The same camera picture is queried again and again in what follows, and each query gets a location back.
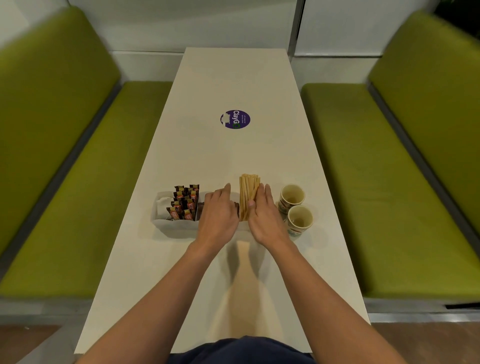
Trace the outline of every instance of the green seat cushion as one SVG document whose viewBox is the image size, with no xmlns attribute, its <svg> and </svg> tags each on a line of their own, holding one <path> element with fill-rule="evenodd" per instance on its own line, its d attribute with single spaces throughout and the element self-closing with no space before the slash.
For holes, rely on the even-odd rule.
<svg viewBox="0 0 480 364">
<path fill-rule="evenodd" d="M 92 298 L 169 82 L 128 82 L 0 282 L 0 296 Z"/>
<path fill-rule="evenodd" d="M 370 79 L 480 232 L 480 41 L 416 12 Z"/>
<path fill-rule="evenodd" d="M 363 294 L 480 299 L 479 259 L 365 85 L 301 95 Z"/>
<path fill-rule="evenodd" d="M 75 7 L 0 50 L 0 254 L 119 77 Z"/>
</svg>

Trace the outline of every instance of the round sticker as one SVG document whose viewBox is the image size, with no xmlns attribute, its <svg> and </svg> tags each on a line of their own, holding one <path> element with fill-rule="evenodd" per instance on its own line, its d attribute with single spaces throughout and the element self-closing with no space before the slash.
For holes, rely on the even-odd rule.
<svg viewBox="0 0 480 364">
<path fill-rule="evenodd" d="M 220 122 L 230 129 L 241 129 L 250 123 L 250 115 L 242 110 L 230 110 L 220 117 Z"/>
</svg>

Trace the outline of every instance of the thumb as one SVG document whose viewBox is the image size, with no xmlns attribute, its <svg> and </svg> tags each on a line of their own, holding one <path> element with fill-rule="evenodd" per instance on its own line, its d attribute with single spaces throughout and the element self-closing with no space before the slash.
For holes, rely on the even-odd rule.
<svg viewBox="0 0 480 364">
<path fill-rule="evenodd" d="M 248 201 L 248 217 L 253 217 L 256 216 L 255 208 L 256 208 L 256 203 L 253 200 Z"/>
</svg>

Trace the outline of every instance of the left arm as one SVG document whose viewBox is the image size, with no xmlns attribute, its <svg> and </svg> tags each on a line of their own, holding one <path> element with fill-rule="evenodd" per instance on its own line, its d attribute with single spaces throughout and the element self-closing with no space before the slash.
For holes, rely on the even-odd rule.
<svg viewBox="0 0 480 364">
<path fill-rule="evenodd" d="M 163 364 L 200 281 L 237 228 L 230 184 L 205 196 L 197 239 L 173 268 L 108 330 L 78 364 Z"/>
</svg>

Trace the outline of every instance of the person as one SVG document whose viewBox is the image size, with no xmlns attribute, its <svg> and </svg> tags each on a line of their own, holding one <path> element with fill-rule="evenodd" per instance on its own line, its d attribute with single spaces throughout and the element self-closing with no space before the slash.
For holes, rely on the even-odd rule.
<svg viewBox="0 0 480 364">
<path fill-rule="evenodd" d="M 224 339 L 170 354 L 208 266 L 239 223 L 230 184 L 205 196 L 196 239 L 173 268 L 107 331 L 78 364 L 405 364 L 403 358 L 310 266 L 288 237 L 270 186 L 248 201 L 255 240 L 272 255 L 312 356 L 267 338 Z"/>
</svg>

